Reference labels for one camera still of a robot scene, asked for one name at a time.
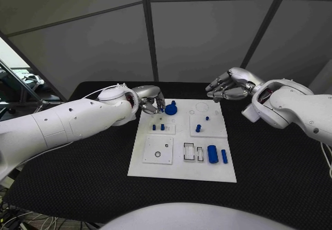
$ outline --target white board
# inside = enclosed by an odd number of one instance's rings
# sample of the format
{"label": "white board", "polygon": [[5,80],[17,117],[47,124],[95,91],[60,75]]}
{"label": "white board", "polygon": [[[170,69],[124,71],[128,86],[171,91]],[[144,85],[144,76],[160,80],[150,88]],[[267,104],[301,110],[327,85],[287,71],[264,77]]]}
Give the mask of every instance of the white board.
{"label": "white board", "polygon": [[[233,166],[232,166],[232,156],[228,146],[225,122],[222,117],[222,112],[219,104],[212,100],[187,100],[187,99],[166,99],[166,104],[176,101],[177,113],[174,115],[167,115],[164,113],[148,115],[141,113],[138,129],[134,140],[132,155],[128,168],[128,176],[141,177],[157,177],[170,179],[186,179],[199,181],[216,181],[216,182],[236,182]],[[197,116],[194,119],[200,120],[206,116],[213,118],[213,122],[219,122],[215,125],[218,133],[220,136],[215,136],[213,132],[205,137],[190,136],[190,116]],[[161,124],[173,124],[176,133],[160,134],[153,133],[151,125],[158,127]],[[145,142],[148,137],[173,138],[173,156],[171,164],[164,164],[158,162],[144,163],[145,154]],[[183,160],[183,144],[193,143],[193,149],[202,147],[203,162],[197,162],[194,157],[194,162],[184,162]],[[215,145],[218,151],[218,163],[210,164],[207,161],[207,146]],[[226,151],[228,164],[223,164],[220,157],[220,150]]]}

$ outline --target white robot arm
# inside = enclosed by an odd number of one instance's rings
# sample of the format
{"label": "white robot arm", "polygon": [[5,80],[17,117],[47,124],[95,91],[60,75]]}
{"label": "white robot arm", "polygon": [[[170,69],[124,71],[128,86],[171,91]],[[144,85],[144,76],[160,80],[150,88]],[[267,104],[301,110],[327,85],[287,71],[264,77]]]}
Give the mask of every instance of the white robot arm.
{"label": "white robot arm", "polygon": [[332,95],[313,92],[291,80],[264,82],[245,69],[229,69],[205,89],[219,102],[222,98],[241,100],[249,94],[251,104],[242,115],[251,122],[259,118],[275,128],[294,122],[306,135],[332,145]]}
{"label": "white robot arm", "polygon": [[148,114],[164,108],[158,87],[125,84],[106,87],[98,100],[82,98],[39,113],[0,122],[0,180],[36,154],[135,119],[138,106]]}

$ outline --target black table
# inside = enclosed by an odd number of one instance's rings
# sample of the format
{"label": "black table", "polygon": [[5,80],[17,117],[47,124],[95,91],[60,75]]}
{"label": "black table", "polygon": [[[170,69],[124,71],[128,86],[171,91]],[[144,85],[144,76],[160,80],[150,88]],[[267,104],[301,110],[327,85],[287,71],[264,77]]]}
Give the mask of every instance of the black table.
{"label": "black table", "polygon": [[[114,82],[83,82],[70,100]],[[207,99],[205,83],[151,84],[166,98]],[[4,200],[34,212],[108,222],[137,208],[196,202],[261,215],[295,229],[332,229],[332,181],[319,142],[291,124],[284,130],[241,115],[249,98],[220,102],[236,183],[127,177],[137,119],[31,160]]]}

